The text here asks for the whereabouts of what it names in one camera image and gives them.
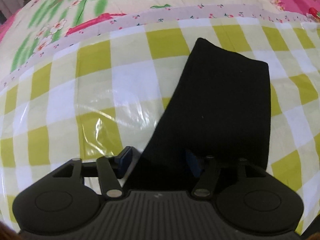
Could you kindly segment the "yellow checkered plastic sheet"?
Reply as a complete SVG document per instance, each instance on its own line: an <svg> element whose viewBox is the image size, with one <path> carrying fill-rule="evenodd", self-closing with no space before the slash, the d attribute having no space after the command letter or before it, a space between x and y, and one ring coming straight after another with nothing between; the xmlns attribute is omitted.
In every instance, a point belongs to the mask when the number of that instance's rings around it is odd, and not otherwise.
<svg viewBox="0 0 320 240"><path fill-rule="evenodd" d="M267 170L303 199L298 232L319 214L319 25L257 18L164 21L83 38L1 91L1 220L14 198L72 158L143 150L196 40L268 64Z"/></svg>

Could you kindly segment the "floral pink bedspread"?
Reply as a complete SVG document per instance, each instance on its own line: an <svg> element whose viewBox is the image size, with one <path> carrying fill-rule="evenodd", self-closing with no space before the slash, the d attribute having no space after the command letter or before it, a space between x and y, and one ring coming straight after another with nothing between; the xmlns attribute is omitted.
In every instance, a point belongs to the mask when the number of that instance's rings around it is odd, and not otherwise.
<svg viewBox="0 0 320 240"><path fill-rule="evenodd" d="M1 0L1 78L5 78L69 29L101 15L207 4L249 4L279 13L307 14L319 0Z"/></svg>

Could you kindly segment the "black pants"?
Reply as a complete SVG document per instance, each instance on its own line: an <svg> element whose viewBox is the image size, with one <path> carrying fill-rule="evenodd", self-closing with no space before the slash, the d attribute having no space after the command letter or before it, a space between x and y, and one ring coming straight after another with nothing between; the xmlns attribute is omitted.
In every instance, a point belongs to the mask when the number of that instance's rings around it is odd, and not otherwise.
<svg viewBox="0 0 320 240"><path fill-rule="evenodd" d="M270 133L268 64L199 38L124 190L186 191L242 163L265 169Z"/></svg>

